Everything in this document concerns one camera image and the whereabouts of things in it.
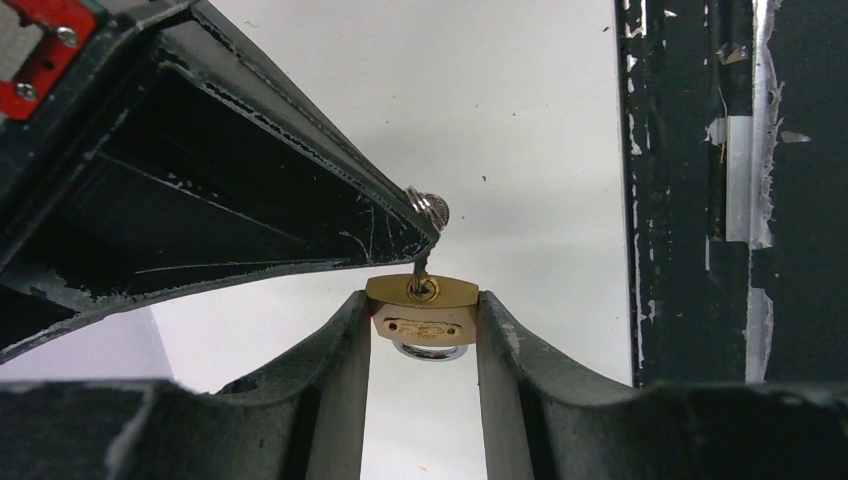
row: chipped paint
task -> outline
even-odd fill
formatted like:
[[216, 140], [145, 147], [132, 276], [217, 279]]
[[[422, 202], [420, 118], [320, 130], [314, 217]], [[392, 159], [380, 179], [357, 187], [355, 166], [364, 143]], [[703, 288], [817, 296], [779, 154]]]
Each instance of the chipped paint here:
[[779, 118], [780, 102], [783, 99], [783, 82], [778, 82], [768, 41], [774, 29], [774, 14], [779, 4], [771, 0], [756, 0], [754, 19], [756, 45], [754, 62], [754, 159], [759, 162], [759, 177], [756, 190], [752, 192], [751, 246], [771, 246], [771, 220], [774, 206], [771, 202], [771, 170], [774, 149], [777, 147], [777, 132], [783, 122]]
[[627, 72], [630, 73], [630, 71], [633, 70], [633, 67], [635, 67], [637, 63], [639, 63], [639, 59], [634, 57], [632, 54], [628, 53], [627, 54]]
[[705, 237], [706, 241], [704, 242], [704, 269], [706, 271], [710, 271], [710, 237]]
[[631, 155], [642, 155], [642, 148], [636, 143], [636, 136], [634, 134], [634, 129], [636, 128], [636, 121], [633, 119], [633, 114], [630, 113], [627, 115], [628, 120], [630, 122], [630, 154]]
[[803, 133], [790, 132], [789, 130], [780, 132], [780, 139], [783, 140], [783, 143], [808, 143], [813, 141], [812, 138]]
[[713, 120], [706, 128], [707, 138], [705, 142], [710, 142], [716, 147], [721, 146], [727, 141], [727, 118], [719, 117]]
[[640, 7], [642, 9], [642, 18], [641, 18], [642, 34], [647, 37], [648, 36], [648, 0], [642, 0]]
[[[751, 161], [751, 217], [748, 244], [753, 252], [771, 247], [771, 170], [782, 120], [779, 107], [784, 84], [777, 80], [768, 42], [774, 30], [774, 16], [780, 2], [754, 1], [754, 102]], [[753, 269], [752, 257], [748, 260]], [[748, 310], [745, 326], [745, 380], [763, 382], [771, 354], [774, 330], [774, 305], [765, 290], [748, 286]]]
[[642, 35], [642, 27], [638, 27], [636, 30], [630, 30], [630, 24], [624, 24], [624, 38], [636, 38], [639, 35]]
[[521, 353], [521, 342], [519, 342], [518, 334], [515, 333], [515, 326], [511, 323], [504, 322], [501, 328], [506, 332], [506, 341], [509, 343], [509, 348], [516, 357]]
[[23, 395], [46, 385], [44, 382], [0, 383], [0, 392]]
[[109, 447], [106, 449], [106, 457], [103, 459], [103, 465], [106, 467], [107, 479], [118, 478], [120, 467], [123, 465], [124, 459], [130, 453], [136, 439], [141, 434], [144, 422], [147, 420], [147, 417], [150, 416], [150, 412], [153, 410], [154, 404], [155, 398], [153, 395], [153, 387], [150, 386], [144, 390], [141, 406], [136, 414], [130, 419], [130, 421], [124, 424], [123, 429], [121, 429], [121, 433], [112, 440], [112, 443], [109, 444]]
[[345, 231], [339, 232], [339, 235], [352, 238], [357, 244], [359, 244], [359, 247], [362, 248], [362, 254], [365, 255], [365, 261], [371, 263], [371, 253], [367, 248], [365, 248], [365, 243], [363, 243], [362, 240]]
[[774, 302], [761, 288], [748, 289], [745, 326], [745, 382], [765, 382], [774, 332]]

